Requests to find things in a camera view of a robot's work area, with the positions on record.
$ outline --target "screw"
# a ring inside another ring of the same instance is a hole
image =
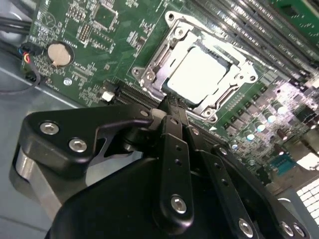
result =
[[[294,228],[296,229],[296,231],[302,236],[302,237],[305,237],[306,234],[304,233],[304,231],[297,225],[297,224],[294,224]]]
[[[219,148],[219,150],[222,152],[222,154],[227,155],[227,151],[224,148]]]
[[[72,85],[72,80],[70,78],[64,78],[63,84],[66,86]]]
[[[149,113],[147,113],[146,111],[141,111],[141,115],[147,117],[147,116],[149,116]]]
[[[287,233],[289,236],[294,236],[293,230],[287,225],[287,223],[281,222],[280,226],[284,230],[284,232]]]
[[[51,122],[44,122],[40,125],[40,130],[44,134],[54,135],[59,132],[59,126]]]
[[[133,70],[133,73],[134,73],[134,75],[139,75],[139,74],[140,74],[140,71],[139,71],[138,69],[134,69],[134,70]]]
[[[78,138],[71,140],[69,142],[69,147],[77,153],[82,153],[88,148],[86,143],[83,140]]]
[[[146,79],[148,79],[149,81],[153,80],[153,75],[151,72],[146,73]]]
[[[253,229],[251,226],[244,220],[244,219],[239,219],[238,225],[240,230],[246,235],[248,238],[252,238],[254,235]]]
[[[192,128],[191,131],[193,131],[194,134],[199,135],[199,131],[195,128]]]
[[[177,39],[183,38],[183,36],[184,36],[183,28],[177,27],[177,28],[175,29],[174,34],[175,34],[175,37],[176,37]]]
[[[187,210],[186,203],[179,196],[173,196],[171,198],[170,204],[177,213],[179,214],[186,213],[186,210]]]

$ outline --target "cable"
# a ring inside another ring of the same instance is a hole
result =
[[[10,0],[10,2],[18,8],[22,13],[24,13],[26,16],[32,18],[34,9],[32,9],[30,6],[27,4],[23,3],[20,0]]]
[[[0,24],[30,28],[32,23],[30,21],[20,21],[20,20],[0,16]]]
[[[22,60],[22,53],[19,54],[16,49],[16,46],[13,46],[5,41],[0,40],[0,50],[9,53],[10,55],[16,57],[19,60]]]
[[[28,88],[22,89],[22,90],[13,90],[13,91],[0,91],[0,96],[7,96],[7,95],[19,95],[19,94],[24,94],[26,92],[31,91],[33,88],[35,88],[41,81],[41,76],[40,73],[38,72],[35,64],[31,61],[29,54],[24,54],[24,60],[26,63],[29,64],[31,70],[34,72],[36,76],[35,82],[30,85]]]
[[[0,24],[0,31],[17,33],[21,35],[29,35],[30,28],[21,28],[21,27],[14,27],[14,26],[7,26]]]

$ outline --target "electronic components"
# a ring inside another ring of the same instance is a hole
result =
[[[48,57],[55,67],[66,66],[73,60],[73,52],[70,46],[64,42],[51,43],[47,51]]]
[[[285,113],[287,113],[287,108],[285,106],[283,106],[282,104],[280,104],[279,102],[275,102],[273,104],[274,109],[276,110],[276,112],[280,115],[283,115]]]
[[[318,125],[319,116],[308,106],[305,106],[298,113],[294,113],[296,118],[304,122],[310,129],[314,129]]]
[[[255,127],[256,127],[258,132],[263,132],[266,128],[266,126],[263,123],[261,123],[260,121],[255,122]]]
[[[276,116],[273,115],[270,111],[265,111],[263,115],[267,119],[268,123],[273,123],[276,120]]]
[[[283,155],[285,153],[283,148],[277,143],[274,144],[274,150],[277,153],[277,155]]]
[[[232,140],[232,141],[229,142],[229,144],[230,144],[230,148],[231,148],[231,149],[233,149],[233,150],[238,149],[238,143],[237,143],[237,141]]]
[[[177,94],[193,117],[217,122],[216,113],[236,91],[258,80],[253,62],[192,16],[168,11],[165,20],[167,35],[146,67],[133,67],[132,75],[151,97]]]
[[[244,132],[244,135],[248,141],[253,141],[255,138],[254,133],[250,130]]]
[[[297,137],[293,137],[285,143],[285,147],[290,153],[292,159],[301,167],[307,170],[316,170],[319,157],[314,154],[305,144]]]
[[[285,132],[283,132],[282,129],[278,129],[276,133],[281,140],[285,141],[288,139],[288,136],[285,134]]]
[[[309,144],[309,146],[319,154],[319,132],[312,129],[309,130],[305,135],[304,135],[304,140]]]

